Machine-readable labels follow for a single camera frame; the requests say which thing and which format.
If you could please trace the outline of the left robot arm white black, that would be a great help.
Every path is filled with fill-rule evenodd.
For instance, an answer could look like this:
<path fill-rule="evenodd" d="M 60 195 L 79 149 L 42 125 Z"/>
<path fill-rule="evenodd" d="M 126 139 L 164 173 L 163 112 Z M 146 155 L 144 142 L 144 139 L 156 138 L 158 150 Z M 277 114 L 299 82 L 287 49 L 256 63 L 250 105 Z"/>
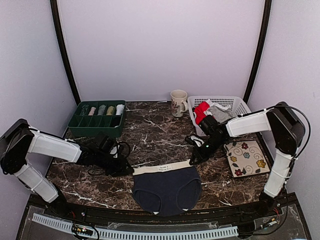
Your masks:
<path fill-rule="evenodd" d="M 126 142 L 100 132 L 84 143 L 66 139 L 31 127 L 25 119 L 17 120 L 0 137 L 0 167 L 5 175 L 14 175 L 30 190 L 51 204 L 60 218 L 71 213 L 63 193 L 28 161 L 29 154 L 58 158 L 80 166 L 96 166 L 106 175 L 122 177 L 134 172 L 124 153 Z"/>

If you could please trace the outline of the navy underwear cream waistband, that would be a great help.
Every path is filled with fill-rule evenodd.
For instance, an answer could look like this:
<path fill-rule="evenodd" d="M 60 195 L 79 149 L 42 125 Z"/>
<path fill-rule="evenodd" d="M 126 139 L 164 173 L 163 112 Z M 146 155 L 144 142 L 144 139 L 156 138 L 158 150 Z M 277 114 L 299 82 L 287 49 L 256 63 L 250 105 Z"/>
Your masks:
<path fill-rule="evenodd" d="M 202 193 L 202 180 L 189 161 L 135 168 L 132 197 L 145 211 L 171 217 L 193 209 Z"/>

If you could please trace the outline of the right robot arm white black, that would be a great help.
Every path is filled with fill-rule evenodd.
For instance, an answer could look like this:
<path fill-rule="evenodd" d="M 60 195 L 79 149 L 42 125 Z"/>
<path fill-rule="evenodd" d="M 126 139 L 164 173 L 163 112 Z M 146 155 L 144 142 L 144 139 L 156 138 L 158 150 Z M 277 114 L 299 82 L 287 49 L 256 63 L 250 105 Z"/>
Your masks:
<path fill-rule="evenodd" d="M 216 150 L 231 138 L 270 131 L 275 141 L 275 159 L 269 178 L 255 205 L 255 213 L 266 217 L 275 208 L 276 197 L 282 192 L 299 155 L 307 146 L 311 126 L 304 125 L 297 116 L 299 109 L 282 101 L 274 106 L 218 122 L 209 108 L 214 103 L 207 99 L 194 109 L 195 122 L 208 137 L 204 142 L 186 137 L 193 145 L 190 165 L 206 162 Z"/>

